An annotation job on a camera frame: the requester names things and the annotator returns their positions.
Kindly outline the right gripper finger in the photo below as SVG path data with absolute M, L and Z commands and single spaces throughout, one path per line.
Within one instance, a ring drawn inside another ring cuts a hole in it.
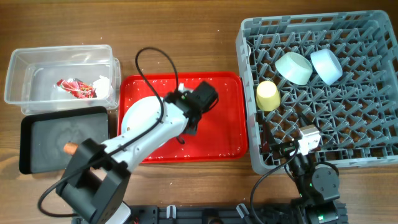
M 272 135 L 267 121 L 263 122 L 262 152 L 271 152 L 275 146 L 275 139 Z
M 315 123 L 313 121 L 311 121 L 310 119 L 308 119 L 302 112 L 297 112 L 297 116 L 298 116 L 298 121 L 301 124 L 301 127 L 305 127 L 305 126 L 310 126 L 310 125 L 314 125 L 317 129 L 319 129 L 318 126 L 315 125 Z

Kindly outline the yellow cup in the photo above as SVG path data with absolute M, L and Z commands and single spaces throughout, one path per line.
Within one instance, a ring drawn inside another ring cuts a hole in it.
M 280 94 L 274 82 L 263 81 L 256 88 L 257 107 L 263 111 L 272 111 L 280 105 Z

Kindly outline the green bowl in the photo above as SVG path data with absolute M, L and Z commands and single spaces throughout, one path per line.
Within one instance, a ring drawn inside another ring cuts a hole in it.
M 302 55 L 287 52 L 275 62 L 277 71 L 296 85 L 306 85 L 313 72 L 312 64 Z

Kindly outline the light blue bowl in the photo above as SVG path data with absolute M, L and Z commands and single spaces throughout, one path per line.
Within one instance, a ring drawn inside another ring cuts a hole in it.
M 327 85 L 333 84 L 343 75 L 338 58 L 329 49 L 311 53 L 310 59 L 319 77 Z

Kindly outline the white tissue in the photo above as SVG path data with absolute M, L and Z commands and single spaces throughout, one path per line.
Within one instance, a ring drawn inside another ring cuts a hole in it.
M 110 79 L 104 76 L 99 76 L 99 79 L 93 82 L 95 95 L 97 98 L 106 98 L 111 89 Z

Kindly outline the red snack wrapper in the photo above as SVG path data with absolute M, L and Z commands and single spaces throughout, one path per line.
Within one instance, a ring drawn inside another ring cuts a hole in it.
M 61 79 L 57 82 L 57 86 L 78 99 L 96 98 L 95 88 L 77 78 L 69 80 Z

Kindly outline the orange carrot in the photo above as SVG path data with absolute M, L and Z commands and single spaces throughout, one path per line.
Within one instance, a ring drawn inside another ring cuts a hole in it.
M 63 151 L 66 153 L 66 154 L 69 154 L 69 155 L 74 155 L 75 154 L 75 152 L 76 152 L 76 150 L 78 149 L 78 144 L 76 144 L 76 143 L 74 143 L 74 142 L 68 142 L 68 143 L 66 143 L 66 145 L 64 145 L 64 147 L 63 147 Z

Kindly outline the light blue plate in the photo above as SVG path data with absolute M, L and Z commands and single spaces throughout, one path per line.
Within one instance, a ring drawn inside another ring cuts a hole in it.
M 140 134 L 149 129 L 160 117 L 160 101 L 147 96 L 135 102 L 126 112 L 121 123 L 121 134 L 128 131 Z

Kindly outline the white plastic spoon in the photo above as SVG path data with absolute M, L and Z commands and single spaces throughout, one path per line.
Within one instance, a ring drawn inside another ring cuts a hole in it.
M 250 55 L 251 55 L 251 46 L 250 46 L 249 44 L 246 44 L 246 49 L 247 49 L 247 52 L 248 52 L 247 58 L 250 58 Z

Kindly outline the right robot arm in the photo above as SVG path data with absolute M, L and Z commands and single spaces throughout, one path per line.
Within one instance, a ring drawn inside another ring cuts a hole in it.
M 315 162 L 310 152 L 319 147 L 321 131 L 303 113 L 298 113 L 299 137 L 277 143 L 271 129 L 264 123 L 263 147 L 285 159 L 281 165 L 289 170 L 304 203 L 321 205 L 340 197 L 340 180 L 337 167 L 329 162 Z

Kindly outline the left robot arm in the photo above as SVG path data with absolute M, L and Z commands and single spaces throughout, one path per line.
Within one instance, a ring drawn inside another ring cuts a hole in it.
M 132 120 L 127 131 L 101 144 L 87 139 L 77 147 L 56 193 L 88 223 L 124 223 L 130 216 L 123 198 L 132 171 L 167 141 L 195 134 L 202 115 L 217 100 L 207 82 L 163 98 L 140 99 L 126 115 Z

